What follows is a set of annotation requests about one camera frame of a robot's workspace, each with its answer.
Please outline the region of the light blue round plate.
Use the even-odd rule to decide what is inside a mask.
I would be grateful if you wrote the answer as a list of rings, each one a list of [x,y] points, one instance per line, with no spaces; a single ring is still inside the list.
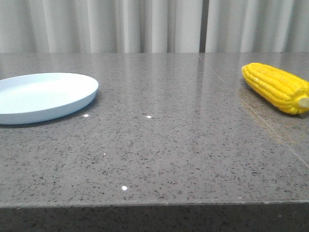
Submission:
[[[94,99],[98,81],[76,73],[36,73],[0,82],[0,123],[30,124],[74,113]]]

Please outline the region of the yellow corn cob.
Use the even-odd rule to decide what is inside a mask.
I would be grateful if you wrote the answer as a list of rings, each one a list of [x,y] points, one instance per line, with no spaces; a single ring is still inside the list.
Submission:
[[[290,114],[309,110],[309,82],[263,63],[249,63],[241,69],[246,83],[277,109]]]

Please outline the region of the grey pleated curtain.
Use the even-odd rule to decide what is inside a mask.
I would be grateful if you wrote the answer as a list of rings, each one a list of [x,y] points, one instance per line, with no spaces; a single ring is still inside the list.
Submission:
[[[3,0],[0,50],[307,52],[306,0]]]

